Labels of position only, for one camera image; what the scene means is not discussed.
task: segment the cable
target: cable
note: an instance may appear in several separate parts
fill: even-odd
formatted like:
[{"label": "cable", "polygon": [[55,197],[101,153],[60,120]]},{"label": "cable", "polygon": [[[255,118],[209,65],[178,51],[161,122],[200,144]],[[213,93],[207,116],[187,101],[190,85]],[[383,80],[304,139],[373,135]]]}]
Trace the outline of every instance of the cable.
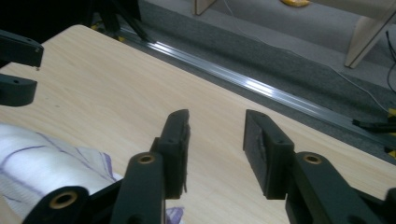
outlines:
[{"label": "cable", "polygon": [[[341,77],[342,79],[344,79],[345,81],[347,81],[349,84],[351,84],[351,85],[355,86],[356,88],[358,88],[359,90],[364,91],[365,93],[367,93],[367,94],[373,99],[373,101],[374,101],[383,111],[385,111],[387,114],[389,113],[388,110],[387,110],[384,106],[382,106],[382,105],[376,100],[376,98],[375,98],[369,91],[367,91],[367,90],[364,89],[363,87],[359,86],[358,84],[354,83],[354,82],[351,81],[349,78],[347,78],[346,76],[342,75],[340,72],[338,72],[337,70],[335,70],[335,69],[332,68],[331,66],[329,66],[329,65],[327,65],[327,64],[324,64],[324,63],[315,62],[315,61],[313,61],[313,60],[311,60],[311,59],[307,59],[307,58],[305,58],[304,56],[302,56],[302,55],[300,55],[300,54],[298,54],[298,53],[296,53],[296,52],[294,52],[294,51],[292,51],[292,50],[289,50],[289,49],[282,49],[282,48],[279,48],[279,47],[276,47],[276,46],[269,45],[269,44],[265,43],[263,40],[261,40],[259,37],[255,36],[255,35],[247,34],[247,33],[244,32],[243,30],[241,30],[241,29],[239,28],[238,24],[236,23],[236,17],[235,17],[235,15],[233,14],[233,11],[231,10],[231,8],[230,8],[230,6],[228,5],[227,1],[226,1],[226,0],[223,0],[223,2],[224,2],[224,4],[225,4],[225,6],[227,7],[227,9],[230,11],[231,16],[233,17],[233,25],[235,26],[235,28],[236,28],[239,32],[241,32],[242,34],[244,34],[244,35],[246,35],[246,36],[253,37],[254,39],[259,40],[259,41],[262,42],[264,45],[269,46],[269,47],[271,47],[271,48],[284,50],[284,51],[286,51],[286,52],[289,52],[289,53],[294,54],[294,55],[297,56],[297,57],[306,59],[306,60],[308,60],[308,61],[310,61],[310,62],[312,62],[312,63],[317,63],[317,64],[320,64],[320,65],[322,65],[322,66],[325,66],[325,67],[328,67],[328,68],[332,69],[332,70],[335,72],[335,74],[337,74],[339,77]],[[392,54],[392,57],[394,57],[395,62],[396,62],[396,51],[393,51],[391,54]]]},{"label": "cable", "polygon": [[393,65],[392,65],[392,67],[389,69],[388,75],[387,75],[387,83],[388,83],[389,88],[390,88],[394,93],[396,93],[396,90],[394,90],[393,87],[392,87],[392,85],[390,84],[390,74],[391,74],[393,68],[394,68],[395,65],[396,65],[396,51],[395,51],[395,49],[393,48],[392,43],[390,42],[389,31],[386,32],[386,35],[387,35],[388,47],[389,47],[390,55],[391,55],[392,58],[393,58]]}]

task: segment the black plastic bracket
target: black plastic bracket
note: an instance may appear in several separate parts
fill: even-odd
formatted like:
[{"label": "black plastic bracket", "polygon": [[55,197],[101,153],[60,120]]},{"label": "black plastic bracket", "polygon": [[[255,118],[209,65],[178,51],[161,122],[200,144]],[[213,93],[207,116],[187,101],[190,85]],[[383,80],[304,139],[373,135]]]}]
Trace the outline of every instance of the black plastic bracket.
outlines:
[{"label": "black plastic bracket", "polygon": [[383,202],[348,185],[331,163],[293,143],[263,113],[246,113],[244,150],[267,199],[284,199],[290,223],[396,223],[396,189]]},{"label": "black plastic bracket", "polygon": [[43,53],[34,40],[0,30],[0,60],[40,67]]},{"label": "black plastic bracket", "polygon": [[37,82],[0,74],[0,105],[29,105],[35,99]]},{"label": "black plastic bracket", "polygon": [[189,139],[189,111],[172,113],[150,152],[130,159],[122,180],[91,196],[82,187],[56,189],[23,223],[164,224],[165,200],[180,198],[186,185]]},{"label": "black plastic bracket", "polygon": [[352,120],[352,124],[363,128],[372,133],[396,133],[396,123],[369,123],[362,122],[356,119]]}]

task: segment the fabric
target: fabric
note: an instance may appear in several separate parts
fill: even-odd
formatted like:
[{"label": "fabric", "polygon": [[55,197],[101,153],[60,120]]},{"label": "fabric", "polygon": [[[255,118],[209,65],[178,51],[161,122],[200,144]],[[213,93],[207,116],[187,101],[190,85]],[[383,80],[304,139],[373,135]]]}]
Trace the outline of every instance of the fabric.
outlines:
[{"label": "fabric", "polygon": [[[119,179],[106,153],[0,123],[0,192],[21,218],[55,189],[81,186],[93,194]],[[177,224],[183,210],[167,214]]]}]

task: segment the metal rail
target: metal rail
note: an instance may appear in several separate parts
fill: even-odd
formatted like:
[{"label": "metal rail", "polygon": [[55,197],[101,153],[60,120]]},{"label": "metal rail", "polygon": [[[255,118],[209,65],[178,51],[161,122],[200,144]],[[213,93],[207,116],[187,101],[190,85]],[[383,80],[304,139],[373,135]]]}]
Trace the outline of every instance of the metal rail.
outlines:
[{"label": "metal rail", "polygon": [[131,30],[121,28],[120,35],[127,38],[127,40],[129,41],[133,41],[149,49],[157,50],[163,54],[166,54],[191,66],[201,69],[212,76],[231,82],[249,91],[254,91],[262,96],[279,102],[282,105],[286,105],[288,107],[296,109],[313,118],[320,119],[332,125],[347,129],[353,133],[357,133],[368,139],[376,141],[377,143],[380,143],[386,147],[396,147],[396,138],[394,136],[387,133],[369,133],[362,128],[353,125],[352,118],[333,112],[326,107],[312,103],[308,100],[305,100],[304,98],[294,96],[285,91],[281,91],[253,78],[246,77],[242,74],[236,73],[235,71],[219,66],[215,63],[211,63],[199,57],[193,56],[182,50],[167,46],[163,43],[149,43],[146,41],[142,41],[136,38],[135,33]]}]

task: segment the light wood tabletop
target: light wood tabletop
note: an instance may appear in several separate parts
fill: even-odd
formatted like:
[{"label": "light wood tabletop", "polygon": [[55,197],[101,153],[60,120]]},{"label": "light wood tabletop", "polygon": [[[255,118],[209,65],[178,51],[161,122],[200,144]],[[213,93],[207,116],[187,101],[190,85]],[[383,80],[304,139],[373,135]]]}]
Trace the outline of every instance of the light wood tabletop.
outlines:
[{"label": "light wood tabletop", "polygon": [[267,201],[242,150],[245,113],[269,115],[296,151],[326,157],[354,188],[384,199],[396,167],[83,26],[44,44],[39,71],[12,63],[1,73],[38,82],[35,101],[0,107],[0,121],[110,155],[123,175],[128,160],[148,151],[167,116],[190,110],[188,193],[191,223],[289,223],[284,201]]}]

